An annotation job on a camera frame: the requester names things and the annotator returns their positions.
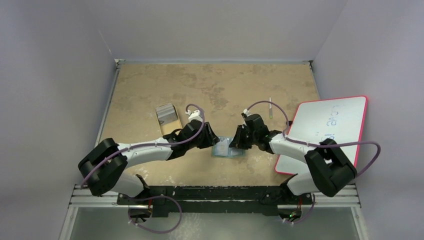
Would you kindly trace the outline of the white VIP card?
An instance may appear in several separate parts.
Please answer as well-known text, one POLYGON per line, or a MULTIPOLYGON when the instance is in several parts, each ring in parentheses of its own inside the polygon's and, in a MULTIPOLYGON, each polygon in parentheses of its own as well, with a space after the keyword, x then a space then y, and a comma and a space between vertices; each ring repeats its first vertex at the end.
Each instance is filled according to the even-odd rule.
POLYGON ((221 137, 220 142, 215 146, 215 155, 221 157, 227 157, 229 155, 229 139, 221 137))

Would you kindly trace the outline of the green card holder wallet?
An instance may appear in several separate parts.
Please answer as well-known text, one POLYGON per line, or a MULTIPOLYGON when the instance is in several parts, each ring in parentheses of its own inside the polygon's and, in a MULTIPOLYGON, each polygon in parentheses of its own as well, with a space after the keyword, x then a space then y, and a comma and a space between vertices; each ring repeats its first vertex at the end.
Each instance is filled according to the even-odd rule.
POLYGON ((211 156, 216 158, 241 158, 246 155, 244 149, 232 148, 233 137, 219 136, 219 142, 212 147, 211 156))

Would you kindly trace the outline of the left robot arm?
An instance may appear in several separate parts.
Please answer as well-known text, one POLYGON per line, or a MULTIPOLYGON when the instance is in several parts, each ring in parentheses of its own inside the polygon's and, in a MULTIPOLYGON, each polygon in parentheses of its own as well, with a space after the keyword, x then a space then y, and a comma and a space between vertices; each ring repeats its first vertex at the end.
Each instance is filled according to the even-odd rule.
POLYGON ((142 205, 149 199, 148 185, 141 176, 127 174, 126 169, 180 158, 193 148, 209 148, 219 141, 209 122, 199 120, 192 120, 183 128, 147 142, 117 143, 113 138, 106 138, 78 164, 82 185, 86 185, 94 196, 113 191, 142 205))

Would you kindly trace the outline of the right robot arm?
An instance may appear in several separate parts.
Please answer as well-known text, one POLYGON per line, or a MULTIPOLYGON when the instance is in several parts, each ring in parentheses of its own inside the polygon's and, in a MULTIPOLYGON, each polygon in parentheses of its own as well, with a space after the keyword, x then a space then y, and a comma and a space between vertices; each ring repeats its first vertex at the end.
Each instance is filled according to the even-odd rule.
POLYGON ((290 157, 308 167, 308 172, 294 174, 280 185, 284 202, 292 204, 308 193, 333 197, 357 177, 356 168, 334 140, 327 138, 319 144, 303 145, 290 141, 282 131, 269 130, 259 114, 244 114, 243 118, 244 123, 237 126, 229 147, 248 150, 257 146, 261 151, 290 157))

